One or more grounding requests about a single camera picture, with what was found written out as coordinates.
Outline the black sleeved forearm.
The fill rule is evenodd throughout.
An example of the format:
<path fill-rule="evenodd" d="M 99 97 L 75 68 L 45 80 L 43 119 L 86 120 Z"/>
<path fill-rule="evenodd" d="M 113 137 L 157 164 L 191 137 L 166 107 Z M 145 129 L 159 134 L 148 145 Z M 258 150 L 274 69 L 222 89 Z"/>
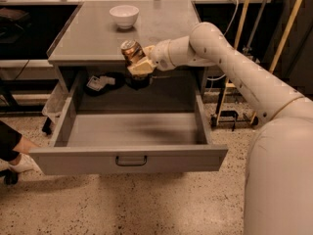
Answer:
<path fill-rule="evenodd" d="M 0 121 L 0 159 L 10 162 L 20 154 L 16 147 L 19 145 L 22 135 L 14 128 Z"/>

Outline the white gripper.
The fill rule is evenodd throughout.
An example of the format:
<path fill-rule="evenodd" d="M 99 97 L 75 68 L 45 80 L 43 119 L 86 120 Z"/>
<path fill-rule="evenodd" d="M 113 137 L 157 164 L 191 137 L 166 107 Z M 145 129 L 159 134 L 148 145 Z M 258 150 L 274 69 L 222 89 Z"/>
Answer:
<path fill-rule="evenodd" d="M 155 68 L 160 71 L 169 71 L 171 69 L 171 62 L 169 59 L 169 40 L 164 40 L 158 44 L 146 46 L 143 52 L 147 57 L 139 60 L 137 63 L 128 67 L 132 75 L 148 75 L 152 73 Z"/>

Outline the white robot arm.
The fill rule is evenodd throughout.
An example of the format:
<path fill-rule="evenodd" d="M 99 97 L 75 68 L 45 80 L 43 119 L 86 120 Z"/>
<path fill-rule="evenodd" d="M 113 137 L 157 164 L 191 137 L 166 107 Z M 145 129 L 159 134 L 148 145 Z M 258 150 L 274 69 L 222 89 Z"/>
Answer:
<path fill-rule="evenodd" d="M 131 74 L 213 63 L 260 123 L 246 158 L 244 235 L 313 235 L 313 101 L 234 49 L 212 23 L 125 55 Z"/>

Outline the person's hand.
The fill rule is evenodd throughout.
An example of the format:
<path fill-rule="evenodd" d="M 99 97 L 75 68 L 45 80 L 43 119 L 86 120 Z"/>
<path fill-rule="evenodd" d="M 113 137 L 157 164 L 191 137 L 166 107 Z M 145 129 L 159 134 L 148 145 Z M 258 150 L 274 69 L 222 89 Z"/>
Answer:
<path fill-rule="evenodd" d="M 38 145 L 23 136 L 19 143 L 13 148 L 13 150 L 15 152 L 28 155 L 30 150 L 35 148 L 38 148 Z"/>

